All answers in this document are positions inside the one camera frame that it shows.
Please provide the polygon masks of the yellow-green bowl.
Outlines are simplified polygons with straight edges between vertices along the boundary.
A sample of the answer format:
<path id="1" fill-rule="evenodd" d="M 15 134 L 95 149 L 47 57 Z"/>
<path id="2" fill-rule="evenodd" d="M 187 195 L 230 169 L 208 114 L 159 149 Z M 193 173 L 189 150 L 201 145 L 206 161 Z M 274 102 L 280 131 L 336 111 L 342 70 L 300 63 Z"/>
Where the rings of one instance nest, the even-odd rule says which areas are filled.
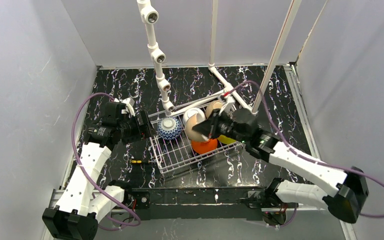
<path id="1" fill-rule="evenodd" d="M 222 134 L 217 138 L 217 140 L 224 145 L 230 145 L 237 142 L 235 139 L 232 139 Z"/>

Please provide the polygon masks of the beige bowl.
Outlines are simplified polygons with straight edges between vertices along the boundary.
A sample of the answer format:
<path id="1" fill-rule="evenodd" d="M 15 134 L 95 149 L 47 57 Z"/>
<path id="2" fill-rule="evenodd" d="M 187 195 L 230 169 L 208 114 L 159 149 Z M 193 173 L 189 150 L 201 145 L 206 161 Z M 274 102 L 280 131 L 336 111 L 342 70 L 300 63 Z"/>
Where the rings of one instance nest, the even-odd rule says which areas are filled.
<path id="1" fill-rule="evenodd" d="M 219 100 L 214 100 L 208 104 L 205 109 L 205 118 L 208 119 L 212 116 L 214 110 L 220 110 L 223 106 L 223 103 Z"/>

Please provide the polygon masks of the white bowl with brown outside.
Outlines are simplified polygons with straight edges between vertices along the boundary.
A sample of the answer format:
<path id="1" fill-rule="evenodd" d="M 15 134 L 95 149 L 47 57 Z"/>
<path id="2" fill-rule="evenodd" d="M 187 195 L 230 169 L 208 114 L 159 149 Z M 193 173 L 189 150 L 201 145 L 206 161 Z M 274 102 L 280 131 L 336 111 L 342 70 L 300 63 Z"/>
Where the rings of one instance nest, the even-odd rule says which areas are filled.
<path id="1" fill-rule="evenodd" d="M 216 150 L 218 147 L 218 140 L 209 139 L 208 141 L 205 141 L 205 142 L 191 140 L 190 144 L 194 152 L 196 152 L 197 154 L 203 155 Z"/>

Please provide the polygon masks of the blue patterned bowl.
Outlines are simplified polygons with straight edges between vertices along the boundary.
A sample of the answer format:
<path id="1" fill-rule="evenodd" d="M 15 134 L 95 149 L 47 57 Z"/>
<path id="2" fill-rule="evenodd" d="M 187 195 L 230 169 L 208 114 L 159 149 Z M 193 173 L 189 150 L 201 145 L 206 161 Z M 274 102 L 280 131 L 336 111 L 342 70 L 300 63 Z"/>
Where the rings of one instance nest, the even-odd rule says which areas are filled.
<path id="1" fill-rule="evenodd" d="M 157 134 L 167 141 L 178 138 L 182 133 L 181 122 L 174 117 L 163 118 L 157 125 Z"/>

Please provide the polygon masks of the pale grey bowl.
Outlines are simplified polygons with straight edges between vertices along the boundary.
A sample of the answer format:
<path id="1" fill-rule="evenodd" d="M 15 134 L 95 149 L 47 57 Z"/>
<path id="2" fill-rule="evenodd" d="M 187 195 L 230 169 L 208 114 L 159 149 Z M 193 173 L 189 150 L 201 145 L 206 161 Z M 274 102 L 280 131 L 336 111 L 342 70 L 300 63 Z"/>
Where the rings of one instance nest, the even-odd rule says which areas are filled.
<path id="1" fill-rule="evenodd" d="M 194 115 L 197 115 L 198 123 L 206 119 L 205 113 L 197 107 L 191 107 L 185 111 L 182 117 L 182 122 L 185 125 L 187 121 Z"/>

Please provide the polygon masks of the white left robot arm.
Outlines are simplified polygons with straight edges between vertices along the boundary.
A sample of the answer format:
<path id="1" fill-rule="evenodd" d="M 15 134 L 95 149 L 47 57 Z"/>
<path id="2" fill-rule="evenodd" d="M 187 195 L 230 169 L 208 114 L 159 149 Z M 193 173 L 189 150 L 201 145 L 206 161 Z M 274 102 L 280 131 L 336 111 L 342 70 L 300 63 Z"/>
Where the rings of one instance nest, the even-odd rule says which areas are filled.
<path id="1" fill-rule="evenodd" d="M 138 114 L 131 98 L 115 100 L 104 105 L 103 114 L 88 126 L 81 147 L 80 162 L 59 200 L 42 214 L 51 236 L 60 240 L 92 240 L 99 223 L 119 203 L 124 201 L 125 189 L 112 183 L 93 198 L 97 180 L 112 150 L 155 135 L 147 113 Z"/>

